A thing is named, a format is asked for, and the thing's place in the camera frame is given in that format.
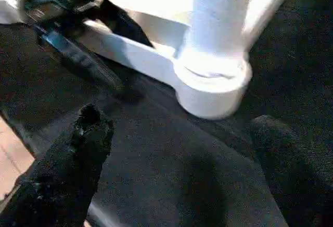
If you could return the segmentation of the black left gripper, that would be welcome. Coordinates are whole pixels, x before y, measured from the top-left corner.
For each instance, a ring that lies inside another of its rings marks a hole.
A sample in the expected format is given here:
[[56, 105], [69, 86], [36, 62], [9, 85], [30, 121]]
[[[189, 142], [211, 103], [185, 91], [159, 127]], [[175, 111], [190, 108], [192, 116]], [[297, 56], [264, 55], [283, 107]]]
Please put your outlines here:
[[39, 36], [39, 43], [60, 58], [69, 71], [113, 94], [121, 94], [121, 79], [79, 39], [84, 22], [100, 20], [117, 35], [152, 47], [152, 43], [128, 13], [108, 0], [23, 0], [23, 20]]

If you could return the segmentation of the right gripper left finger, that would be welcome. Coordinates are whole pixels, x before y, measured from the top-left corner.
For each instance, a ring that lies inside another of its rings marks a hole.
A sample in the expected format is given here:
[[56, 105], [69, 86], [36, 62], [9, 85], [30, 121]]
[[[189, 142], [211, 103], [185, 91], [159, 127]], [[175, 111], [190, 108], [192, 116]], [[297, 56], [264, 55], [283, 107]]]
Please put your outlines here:
[[83, 226], [111, 152], [114, 127], [93, 104], [60, 134], [1, 202], [1, 226]]

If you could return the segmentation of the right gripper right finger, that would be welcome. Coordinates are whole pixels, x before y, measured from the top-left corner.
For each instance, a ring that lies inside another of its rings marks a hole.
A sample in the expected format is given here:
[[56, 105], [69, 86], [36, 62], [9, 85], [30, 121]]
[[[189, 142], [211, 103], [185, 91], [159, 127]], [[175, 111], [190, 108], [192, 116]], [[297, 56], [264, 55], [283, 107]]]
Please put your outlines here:
[[332, 226], [332, 151], [269, 115], [252, 119], [250, 134], [287, 224]]

